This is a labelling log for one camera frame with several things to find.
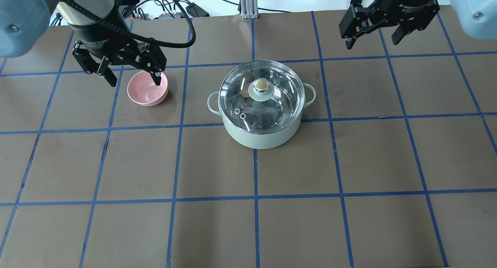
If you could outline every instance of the robotic arm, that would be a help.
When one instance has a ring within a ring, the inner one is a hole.
[[[366,8],[361,3],[362,0],[351,0],[339,24],[348,50],[360,36],[380,27],[399,26],[392,34],[397,45],[405,35],[426,29],[440,10],[437,0],[374,0]],[[469,36],[497,38],[497,0],[451,0],[451,5]]]
[[[50,14],[57,3],[58,10],[75,35],[81,38],[72,50],[74,58],[87,74],[96,73],[104,77],[111,86],[116,86],[117,78],[109,65],[131,65],[145,70],[150,73],[155,84],[160,85],[160,73],[167,62],[160,46],[181,48],[189,47],[195,42],[195,30],[188,17],[186,20],[192,29],[192,39],[184,44],[166,43],[131,33],[114,0],[60,1],[0,0],[2,8],[20,8],[25,11],[18,11],[23,18],[14,20],[11,19],[12,15],[6,18],[0,14],[2,27],[5,26],[4,21],[10,21],[6,29],[0,30],[0,57],[17,57],[28,52],[46,31]],[[186,14],[181,5],[179,8]]]

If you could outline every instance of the metal frame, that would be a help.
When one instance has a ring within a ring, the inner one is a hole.
[[[240,0],[242,19],[259,18],[259,9],[257,9],[257,0]]]

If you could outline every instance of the electrical cable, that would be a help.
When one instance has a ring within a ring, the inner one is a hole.
[[[147,19],[145,18],[145,12],[143,11],[143,9],[142,9],[142,8],[138,8],[138,15],[140,15],[140,11],[141,11],[141,14],[143,15],[143,20],[147,20]]]
[[[229,3],[229,4],[233,4],[233,5],[239,6],[239,4],[238,4],[238,3],[231,2],[231,1],[228,1],[228,0],[221,0],[221,1],[225,1],[225,2],[227,2],[227,3]],[[257,9],[259,9],[259,10],[264,10],[264,11],[270,11],[270,12],[291,13],[291,12],[289,12],[289,11],[283,11],[283,10],[273,10],[273,9],[266,9],[266,8],[259,8],[259,7],[257,7]]]
[[[191,45],[193,45],[193,43],[195,43],[195,40],[196,40],[195,28],[193,27],[193,24],[192,24],[190,18],[186,14],[186,11],[183,9],[183,7],[181,5],[179,5],[179,3],[178,3],[177,0],[172,0],[172,1],[174,1],[176,4],[178,4],[179,9],[185,15],[186,22],[188,23],[189,29],[191,30],[191,39],[187,43],[169,43],[169,42],[158,41],[158,40],[155,40],[154,38],[145,38],[144,36],[140,36],[140,35],[134,34],[134,33],[130,32],[130,31],[127,31],[125,29],[122,29],[120,27],[115,26],[114,24],[108,22],[105,19],[102,19],[102,18],[98,17],[94,13],[92,13],[89,10],[83,8],[78,3],[76,3],[76,2],[74,2],[72,0],[60,0],[60,1],[66,3],[71,8],[73,8],[76,11],[80,12],[82,15],[84,15],[87,18],[93,20],[94,22],[97,22],[101,26],[106,27],[107,29],[110,29],[110,30],[114,31],[117,34],[120,34],[122,36],[126,36],[128,38],[132,38],[134,40],[142,41],[142,42],[149,43],[149,44],[152,44],[152,45],[158,45],[160,47],[172,47],[172,48],[175,48],[175,49],[183,49],[185,47],[190,47]]]

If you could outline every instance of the blue tape line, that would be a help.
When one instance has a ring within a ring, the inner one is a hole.
[[[390,56],[390,58],[405,58],[405,57],[449,57],[452,54],[399,54],[396,56]]]
[[[91,205],[92,201],[37,201],[19,202],[19,206]]]
[[[318,62],[319,59],[293,59],[293,60],[280,60],[279,63],[298,63],[298,62]]]
[[[431,199],[430,199],[430,196],[429,196],[429,193],[428,193],[428,188],[426,186],[426,181],[424,179],[424,173],[423,173],[423,170],[421,168],[421,162],[419,160],[419,155],[417,153],[416,144],[414,142],[414,137],[412,136],[412,130],[410,128],[409,119],[407,118],[407,114],[405,112],[405,107],[404,107],[404,104],[403,104],[401,91],[399,89],[399,84],[397,83],[397,79],[395,77],[394,68],[392,66],[392,61],[390,60],[390,56],[388,54],[387,45],[385,44],[385,39],[383,38],[383,33],[381,31],[381,28],[378,29],[378,31],[380,33],[380,39],[381,39],[381,43],[383,45],[383,49],[385,50],[385,54],[387,55],[387,62],[388,62],[388,66],[390,68],[390,73],[392,74],[392,80],[394,82],[395,90],[397,92],[397,95],[399,96],[399,103],[401,105],[402,114],[403,114],[404,121],[405,121],[405,126],[407,127],[407,131],[408,131],[408,134],[409,134],[409,139],[410,139],[410,144],[412,146],[412,151],[414,152],[414,157],[415,157],[415,160],[416,160],[417,169],[419,171],[419,178],[421,179],[421,184],[423,185],[423,190],[424,190],[425,197],[426,197],[426,203],[428,205],[428,210],[430,212],[431,222],[433,224],[433,229],[435,230],[435,236],[436,236],[436,239],[437,239],[437,242],[438,242],[438,247],[440,249],[440,254],[442,256],[442,260],[443,260],[444,266],[448,266],[448,264],[447,264],[447,257],[445,255],[445,250],[443,248],[442,239],[440,238],[440,232],[438,231],[438,225],[437,225],[437,222],[436,222],[436,219],[435,219],[435,213],[433,212],[433,206],[431,205]]]
[[[148,125],[148,126],[119,126],[112,127],[112,130],[136,130],[136,129],[161,129],[161,128],[178,128],[180,125]]]
[[[194,64],[189,65],[188,67],[197,68],[197,67],[215,67],[215,66],[235,66],[243,64],[243,62],[233,62],[233,63],[215,63],[215,64]]]
[[[0,131],[0,135],[9,135],[9,134],[36,134],[39,130],[26,130],[26,131]]]
[[[188,41],[191,39],[191,30],[188,31]],[[169,218],[169,235],[167,239],[167,254],[166,254],[166,268],[170,267],[171,263],[171,251],[172,251],[172,233],[174,229],[174,215],[176,213],[176,195],[178,192],[178,177],[179,177],[179,159],[181,157],[181,142],[183,139],[183,121],[185,115],[185,102],[186,102],[186,88],[188,82],[188,67],[190,61],[190,47],[186,49],[186,59],[185,59],[185,73],[183,81],[183,97],[181,101],[181,118],[179,121],[179,135],[178,135],[178,148],[176,150],[176,168],[174,170],[174,186],[172,189],[172,204],[171,204],[171,216]]]
[[[378,119],[401,119],[403,116],[389,117],[351,117],[351,118],[332,118],[332,121],[359,121],[359,120],[378,120]]]
[[[250,19],[250,28],[252,31],[252,60],[255,60],[255,21]]]
[[[57,73],[57,78],[55,78],[54,86],[52,88],[52,93],[50,93],[50,98],[48,99],[48,104],[47,104],[47,107],[45,109],[45,114],[43,115],[43,120],[41,121],[38,135],[36,136],[36,141],[35,141],[35,144],[33,147],[33,151],[31,152],[30,161],[28,161],[28,165],[26,167],[26,171],[25,171],[24,176],[23,176],[23,182],[21,183],[21,187],[20,187],[19,192],[17,194],[17,199],[16,199],[16,203],[14,205],[14,209],[12,210],[12,214],[10,215],[9,224],[7,225],[7,229],[5,231],[5,236],[3,237],[3,241],[2,241],[2,246],[0,247],[0,258],[2,257],[3,249],[5,248],[5,244],[7,243],[7,238],[9,237],[9,232],[10,232],[10,229],[12,227],[12,222],[14,221],[14,216],[16,215],[16,211],[17,211],[17,208],[19,206],[19,201],[21,199],[21,195],[23,195],[24,186],[26,185],[28,174],[30,174],[31,164],[33,163],[33,158],[34,158],[34,155],[36,152],[36,148],[37,148],[39,140],[40,140],[41,131],[43,130],[43,126],[45,125],[45,121],[46,121],[47,116],[48,116],[48,111],[50,110],[50,105],[52,104],[52,100],[53,100],[54,94],[55,94],[55,89],[57,88],[57,84],[59,83],[59,78],[60,78],[60,75],[62,72],[62,67],[64,66],[64,63],[66,61],[67,53],[69,52],[69,48],[71,46],[71,40],[73,39],[73,36],[74,36],[74,31],[71,32],[71,36],[69,37],[69,42],[67,43],[66,52],[64,53],[64,57],[62,58],[61,66],[59,67],[59,72]]]
[[[59,72],[18,73],[18,74],[4,74],[4,75],[0,75],[0,77],[22,77],[22,76],[58,75],[58,74],[59,74]]]
[[[319,61],[320,61],[320,66],[321,66],[321,78],[323,79],[323,89],[325,91],[326,109],[328,111],[328,118],[330,119],[330,121],[329,121],[330,132],[332,134],[333,155],[334,155],[334,160],[335,160],[335,167],[337,170],[337,181],[338,181],[339,191],[340,191],[340,202],[341,202],[342,215],[343,215],[343,227],[345,230],[346,241],[347,241],[348,259],[350,262],[350,266],[352,268],[354,268],[354,257],[353,257],[353,252],[352,252],[352,245],[350,243],[350,233],[349,233],[349,228],[348,228],[348,219],[347,219],[347,210],[346,210],[346,205],[345,205],[345,197],[343,196],[343,186],[342,186],[342,182],[341,182],[339,156],[337,153],[337,143],[335,141],[333,121],[331,121],[332,120],[332,111],[330,108],[330,100],[328,97],[328,87],[326,84],[325,67],[323,65],[323,53],[321,51],[321,42],[319,40],[318,26],[316,25],[316,17],[314,16],[314,11],[311,11],[311,16],[312,16],[312,22],[314,25],[314,33],[316,35],[316,43],[318,46]]]
[[[7,59],[3,60],[2,66],[0,66],[0,75],[2,75],[3,68],[5,68],[5,64],[7,63]]]
[[[77,70],[77,71],[62,71],[62,74],[80,74],[80,73],[85,73],[83,70]]]
[[[326,121],[330,121],[330,119],[327,118],[303,119],[300,122],[326,122]]]
[[[130,28],[129,28],[130,31],[133,30],[133,24],[134,24],[134,22],[132,21],[131,25],[130,25]],[[124,70],[124,66],[121,66],[120,71],[119,71],[119,79],[117,80],[117,85],[116,85],[116,93],[114,94],[114,102],[112,103],[112,110],[110,112],[109,125],[107,127],[107,137],[105,139],[105,144],[103,146],[100,167],[98,168],[98,175],[97,175],[97,180],[96,180],[96,184],[95,184],[94,197],[93,197],[93,201],[92,201],[92,209],[90,210],[90,215],[89,215],[89,218],[88,218],[87,231],[86,231],[86,234],[85,234],[85,241],[83,242],[83,249],[81,251],[80,265],[79,265],[80,268],[83,268],[83,264],[85,263],[85,255],[86,255],[86,252],[87,252],[90,230],[92,228],[93,216],[94,216],[94,213],[95,213],[96,199],[97,199],[97,196],[98,196],[98,190],[100,188],[100,181],[101,181],[101,178],[102,178],[103,166],[104,166],[104,163],[105,163],[105,156],[107,155],[107,147],[109,145],[110,133],[112,132],[112,122],[114,120],[114,112],[116,110],[117,98],[119,96],[119,89],[121,88],[121,81],[122,81],[122,77],[123,77],[123,70]]]
[[[471,98],[473,99],[473,102],[474,102],[474,105],[476,106],[478,114],[481,116],[481,119],[483,120],[483,126],[485,127],[485,130],[487,131],[488,138],[490,139],[490,142],[492,143],[492,146],[494,148],[494,152],[497,155],[497,144],[495,143],[494,137],[492,136],[492,133],[490,132],[490,128],[488,127],[485,116],[481,112],[480,105],[478,105],[478,101],[476,100],[476,96],[474,95],[473,90],[471,89],[471,86],[467,80],[466,74],[464,73],[464,70],[461,66],[459,58],[457,57],[456,51],[454,50],[454,46],[452,45],[452,42],[450,41],[449,34],[447,33],[447,30],[445,29],[445,25],[442,21],[442,17],[440,16],[440,14],[437,14],[437,16],[438,16],[438,20],[440,21],[440,25],[442,25],[442,30],[445,34],[445,37],[447,38],[447,42],[449,42],[449,46],[450,46],[450,49],[452,50],[452,54],[454,56],[454,59],[456,59],[457,66],[459,68],[459,71],[461,72],[463,79],[464,79],[464,83],[466,84],[467,90],[469,91]]]
[[[455,54],[457,54],[458,56],[474,56],[478,54],[497,54],[497,52],[455,52]]]
[[[270,194],[257,195],[258,200],[264,199],[306,199],[306,198],[338,198],[338,197],[391,197],[403,195],[425,195],[428,194],[453,194],[453,193],[492,193],[497,192],[497,188],[466,188],[460,190],[414,190],[414,191],[383,191],[383,192],[347,192],[347,193],[309,193],[309,194]],[[233,200],[254,200],[255,195],[241,195],[228,197],[190,197],[176,198],[175,202],[202,202],[202,201],[233,201]],[[172,202],[172,198],[153,199],[126,199],[126,200],[97,200],[97,201],[36,201],[19,202],[18,206],[53,206],[53,205],[91,205],[92,203],[103,204],[141,204],[141,203],[164,203]],[[1,206],[14,206],[15,202],[2,202]]]
[[[254,213],[255,213],[255,266],[261,268],[261,247],[259,245],[259,171],[257,169],[257,150],[254,149]]]
[[[361,60],[361,59],[385,59],[385,56],[373,56],[373,57],[332,57],[327,59],[321,59],[322,61],[336,61],[336,60]]]

